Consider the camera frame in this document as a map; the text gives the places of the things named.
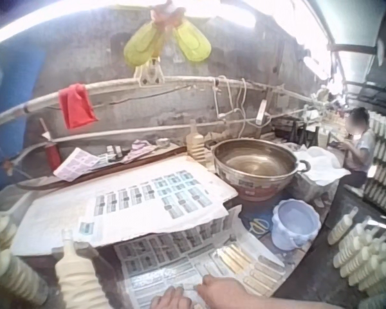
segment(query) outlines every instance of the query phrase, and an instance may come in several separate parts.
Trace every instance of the right hand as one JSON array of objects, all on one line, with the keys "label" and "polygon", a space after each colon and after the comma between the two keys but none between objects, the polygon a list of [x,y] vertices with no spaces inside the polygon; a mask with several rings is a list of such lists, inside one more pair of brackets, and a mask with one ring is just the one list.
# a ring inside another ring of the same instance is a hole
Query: right hand
[{"label": "right hand", "polygon": [[205,275],[196,289],[211,309],[252,308],[254,296],[236,279]]}]

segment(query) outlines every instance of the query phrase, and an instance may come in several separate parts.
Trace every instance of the red cloth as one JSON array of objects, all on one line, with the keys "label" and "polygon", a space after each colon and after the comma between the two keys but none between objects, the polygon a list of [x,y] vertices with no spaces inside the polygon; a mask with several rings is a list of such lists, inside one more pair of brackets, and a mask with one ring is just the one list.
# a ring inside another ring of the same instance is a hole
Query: red cloth
[{"label": "red cloth", "polygon": [[84,85],[74,84],[60,90],[59,103],[68,129],[97,121]]}]

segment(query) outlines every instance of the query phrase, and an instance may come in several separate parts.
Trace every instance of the bowl rim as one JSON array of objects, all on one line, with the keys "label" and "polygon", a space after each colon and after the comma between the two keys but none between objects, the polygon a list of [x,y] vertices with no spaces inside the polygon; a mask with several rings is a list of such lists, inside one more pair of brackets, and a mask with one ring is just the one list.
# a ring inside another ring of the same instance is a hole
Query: bowl rim
[{"label": "bowl rim", "polygon": [[[223,145],[223,144],[227,144],[229,142],[235,142],[235,141],[241,141],[241,140],[249,140],[249,141],[252,141],[252,142],[257,142],[257,143],[260,143],[260,144],[268,144],[268,145],[272,145],[272,146],[275,146],[275,147],[279,147],[281,149],[283,149],[285,152],[287,152],[288,154],[291,155],[291,157],[294,159],[295,161],[295,169],[288,173],[288,174],[283,174],[283,175],[280,175],[280,176],[258,176],[258,175],[254,175],[254,174],[249,174],[249,173],[245,173],[245,172],[242,172],[242,171],[239,171],[237,169],[233,169],[229,166],[227,166],[226,164],[224,164],[222,161],[219,160],[219,158],[215,155],[215,151],[216,149],[220,146],[220,145]],[[291,152],[289,151],[289,149],[286,149],[285,147],[281,146],[280,144],[275,144],[273,142],[269,142],[267,140],[256,140],[254,138],[233,138],[233,139],[230,139],[230,140],[224,140],[218,144],[216,144],[213,149],[212,149],[212,154],[213,154],[213,159],[215,160],[215,162],[218,164],[218,165],[221,165],[223,168],[229,170],[229,171],[232,171],[233,173],[237,173],[237,174],[240,174],[240,175],[243,175],[243,176],[248,176],[248,177],[253,177],[253,178],[258,178],[258,179],[267,179],[267,180],[279,180],[279,179],[283,179],[283,178],[286,178],[286,177],[289,177],[289,176],[292,176],[294,175],[295,173],[297,173],[297,166],[298,166],[298,161],[297,161],[297,158],[296,156]]]}]

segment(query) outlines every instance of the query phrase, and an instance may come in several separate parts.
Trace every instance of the large metal basin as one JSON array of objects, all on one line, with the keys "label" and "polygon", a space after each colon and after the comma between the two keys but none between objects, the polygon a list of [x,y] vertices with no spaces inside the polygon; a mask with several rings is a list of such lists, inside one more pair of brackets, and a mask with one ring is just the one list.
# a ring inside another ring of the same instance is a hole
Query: large metal basin
[{"label": "large metal basin", "polygon": [[[216,173],[248,201],[264,201],[287,186],[299,163],[286,148],[264,140],[227,140],[213,148]],[[306,168],[310,165],[301,160]]]}]

